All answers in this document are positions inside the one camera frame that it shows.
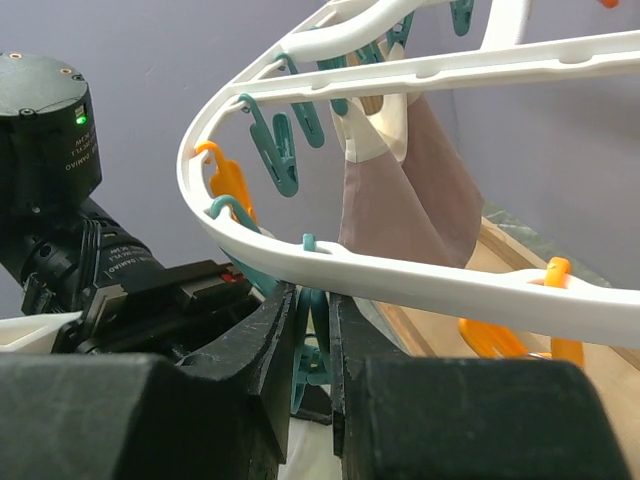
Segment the white round clip hanger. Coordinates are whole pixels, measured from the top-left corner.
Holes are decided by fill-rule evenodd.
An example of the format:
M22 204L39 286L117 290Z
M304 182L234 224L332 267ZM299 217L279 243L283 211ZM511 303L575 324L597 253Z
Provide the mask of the white round clip hanger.
M298 103L588 78L639 67L635 31L522 44L529 5L501 1L491 9L487 44L479 50L274 75L280 53L298 63L332 59L376 40L417 8L415 1L327 2L224 85L193 119L177 155L179 190L196 219L212 203L196 146L241 108L243 94L262 103ZM264 266L246 264L290 283L587 343L639 344L635 290L601 288L574 277L565 288L553 289L538 285L542 272L535 269L491 274L358 255L331 242L308 251L274 240L260 255Z

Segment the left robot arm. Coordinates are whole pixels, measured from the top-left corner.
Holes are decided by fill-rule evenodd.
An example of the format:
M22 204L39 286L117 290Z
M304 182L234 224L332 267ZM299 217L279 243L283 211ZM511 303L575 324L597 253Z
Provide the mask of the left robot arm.
M213 261L165 267L91 197L102 180L90 88L41 55L1 56L1 264L22 287L3 352L179 360L259 305Z

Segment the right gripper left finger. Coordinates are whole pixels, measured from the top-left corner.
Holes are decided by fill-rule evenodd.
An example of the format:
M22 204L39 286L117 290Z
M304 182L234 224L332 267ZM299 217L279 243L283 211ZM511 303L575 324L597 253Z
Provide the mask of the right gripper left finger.
M286 459L294 286L182 364L1 358L5 479L273 479Z

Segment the pale green white underwear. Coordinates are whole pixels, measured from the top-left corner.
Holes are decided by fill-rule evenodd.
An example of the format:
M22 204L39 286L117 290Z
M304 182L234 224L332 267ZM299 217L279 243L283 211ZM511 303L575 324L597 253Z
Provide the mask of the pale green white underwear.
M278 480L341 480L341 461L333 454L331 426L291 418L287 461Z

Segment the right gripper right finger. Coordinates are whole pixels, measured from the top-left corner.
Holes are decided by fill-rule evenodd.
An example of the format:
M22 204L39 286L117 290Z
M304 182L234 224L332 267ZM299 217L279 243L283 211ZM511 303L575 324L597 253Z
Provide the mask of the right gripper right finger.
M329 300L334 451L346 479L627 479L595 388L544 360L412 357Z

